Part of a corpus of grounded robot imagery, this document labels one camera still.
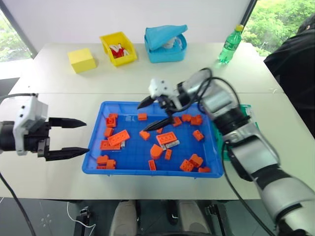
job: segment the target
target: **person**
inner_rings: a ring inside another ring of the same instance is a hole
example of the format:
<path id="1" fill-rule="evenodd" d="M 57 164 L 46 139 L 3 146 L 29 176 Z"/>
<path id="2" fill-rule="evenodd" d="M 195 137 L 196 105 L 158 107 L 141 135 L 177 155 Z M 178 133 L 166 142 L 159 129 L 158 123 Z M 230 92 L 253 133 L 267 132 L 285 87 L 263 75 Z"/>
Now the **person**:
<path id="1" fill-rule="evenodd" d="M 307 18 L 297 34 L 270 54 L 265 64 L 315 137 L 315 14 Z"/>

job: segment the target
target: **green plastic bottle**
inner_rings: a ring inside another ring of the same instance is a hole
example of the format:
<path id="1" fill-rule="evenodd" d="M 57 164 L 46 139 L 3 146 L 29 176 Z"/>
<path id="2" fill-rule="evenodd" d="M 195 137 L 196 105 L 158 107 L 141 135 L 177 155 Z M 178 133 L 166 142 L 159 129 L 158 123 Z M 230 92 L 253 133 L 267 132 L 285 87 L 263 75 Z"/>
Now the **green plastic bottle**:
<path id="1" fill-rule="evenodd" d="M 219 55 L 220 62 L 227 64 L 232 59 L 234 52 L 241 42 L 243 28 L 243 25 L 237 25 L 234 32 L 227 37 L 222 52 Z"/>

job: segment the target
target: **yellow sponge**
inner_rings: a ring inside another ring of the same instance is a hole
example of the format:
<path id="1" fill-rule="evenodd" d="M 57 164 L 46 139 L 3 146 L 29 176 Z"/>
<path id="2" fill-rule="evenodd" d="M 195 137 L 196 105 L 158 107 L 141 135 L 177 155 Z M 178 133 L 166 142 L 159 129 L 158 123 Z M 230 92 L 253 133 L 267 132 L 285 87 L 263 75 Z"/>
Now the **yellow sponge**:
<path id="1" fill-rule="evenodd" d="M 75 73 L 96 68 L 95 60 L 88 48 L 68 52 L 68 57 Z"/>

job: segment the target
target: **light blue container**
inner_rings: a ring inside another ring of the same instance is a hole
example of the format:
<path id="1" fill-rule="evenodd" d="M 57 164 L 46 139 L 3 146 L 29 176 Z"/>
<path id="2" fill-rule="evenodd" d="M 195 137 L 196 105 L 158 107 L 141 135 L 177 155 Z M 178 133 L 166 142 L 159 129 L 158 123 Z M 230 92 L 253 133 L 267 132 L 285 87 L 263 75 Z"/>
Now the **light blue container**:
<path id="1" fill-rule="evenodd" d="M 182 33 L 186 30 L 187 25 L 146 28 L 144 43 L 150 62 L 158 63 L 183 60 L 186 53 L 187 42 Z M 174 37 L 177 37 L 177 39 L 173 48 L 166 49 L 162 47 L 163 44 Z"/>

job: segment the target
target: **green tray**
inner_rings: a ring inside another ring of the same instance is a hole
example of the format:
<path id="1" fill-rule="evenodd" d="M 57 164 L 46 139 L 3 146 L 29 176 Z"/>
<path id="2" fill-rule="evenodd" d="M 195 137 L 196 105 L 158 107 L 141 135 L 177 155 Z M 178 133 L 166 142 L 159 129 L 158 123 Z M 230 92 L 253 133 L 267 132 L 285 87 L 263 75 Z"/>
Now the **green tray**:
<path id="1" fill-rule="evenodd" d="M 252 112 L 252 106 L 251 105 L 246 105 L 246 104 L 241 104 L 241 111 L 245 115 L 251 116 L 251 120 L 255 123 L 255 125 L 259 129 L 258 124 L 257 124 L 257 122 L 255 121 L 255 118 L 254 118 L 255 116 L 254 116 L 254 114 Z M 218 152 L 219 152 L 219 155 L 220 155 L 221 154 L 222 145 L 223 145 L 222 134 L 215 127 L 215 125 L 213 125 L 213 129 L 214 129 L 214 132 L 215 132 L 215 138 L 216 138 L 216 142 L 217 142 Z M 228 158 L 228 156 L 227 156 L 227 150 L 224 151 L 223 159 L 225 161 L 229 161 L 230 160 L 230 158 Z"/>

